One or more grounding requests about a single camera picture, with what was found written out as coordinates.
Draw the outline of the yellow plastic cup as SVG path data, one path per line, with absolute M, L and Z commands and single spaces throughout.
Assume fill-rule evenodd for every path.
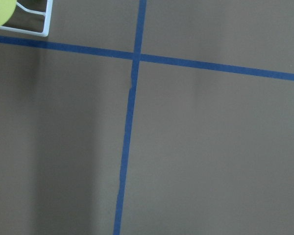
M 0 26 L 3 26 L 12 17 L 16 5 L 16 0 L 0 0 Z

